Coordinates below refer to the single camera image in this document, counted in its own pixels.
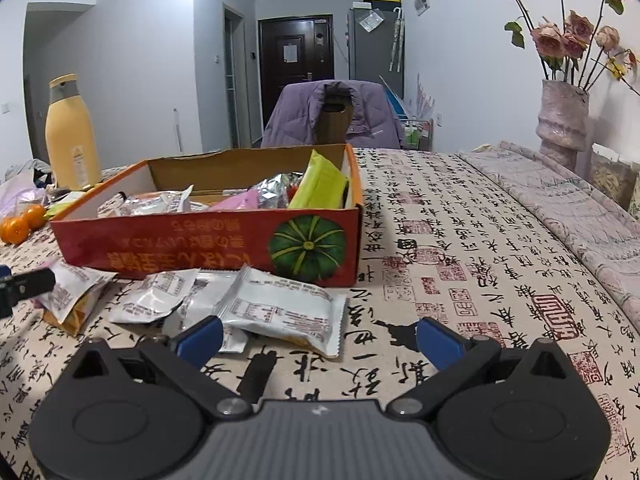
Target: gray refrigerator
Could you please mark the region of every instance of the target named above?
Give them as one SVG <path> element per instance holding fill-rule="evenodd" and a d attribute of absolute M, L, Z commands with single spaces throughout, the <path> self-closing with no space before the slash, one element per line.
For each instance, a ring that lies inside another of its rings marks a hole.
<path fill-rule="evenodd" d="M 389 72 L 397 15 L 387 10 L 374 10 L 384 16 L 385 21 L 371 32 L 360 25 L 360 20 L 366 17 L 369 10 L 349 11 L 349 78 L 382 84 L 382 76 L 391 89 L 400 98 L 404 98 L 404 52 L 400 53 L 400 72 L 398 73 L 398 54 L 393 71 Z"/>

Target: pink vase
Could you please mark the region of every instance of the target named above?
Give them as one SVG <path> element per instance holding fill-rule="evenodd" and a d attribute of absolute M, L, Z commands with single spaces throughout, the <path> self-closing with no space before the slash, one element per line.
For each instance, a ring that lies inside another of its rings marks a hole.
<path fill-rule="evenodd" d="M 536 133 L 542 139 L 540 153 L 575 171 L 578 152 L 586 145 L 585 120 L 589 94 L 563 81 L 542 81 L 542 107 Z"/>

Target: yellow thermos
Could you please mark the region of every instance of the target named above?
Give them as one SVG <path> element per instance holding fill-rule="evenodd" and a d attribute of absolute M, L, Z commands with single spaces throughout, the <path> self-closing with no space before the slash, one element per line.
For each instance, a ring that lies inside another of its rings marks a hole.
<path fill-rule="evenodd" d="M 69 74 L 49 83 L 45 138 L 51 169 L 59 187 L 81 190 L 101 180 L 89 109 L 78 93 L 78 77 Z"/>

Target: yellow flower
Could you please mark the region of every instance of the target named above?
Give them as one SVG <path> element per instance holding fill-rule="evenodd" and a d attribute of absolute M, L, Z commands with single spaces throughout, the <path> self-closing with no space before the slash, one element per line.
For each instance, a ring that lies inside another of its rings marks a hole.
<path fill-rule="evenodd" d="M 610 57 L 609 61 L 607 61 L 607 68 L 616 81 L 620 81 L 626 75 L 626 67 L 622 63 L 618 63 L 613 57 Z"/>

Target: green snack package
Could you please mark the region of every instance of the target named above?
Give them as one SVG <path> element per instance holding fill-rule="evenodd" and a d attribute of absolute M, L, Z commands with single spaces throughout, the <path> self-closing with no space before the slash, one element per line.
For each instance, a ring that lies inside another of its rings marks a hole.
<path fill-rule="evenodd" d="M 289 209 L 341 209 L 347 178 L 334 164 L 313 150 L 305 176 Z"/>

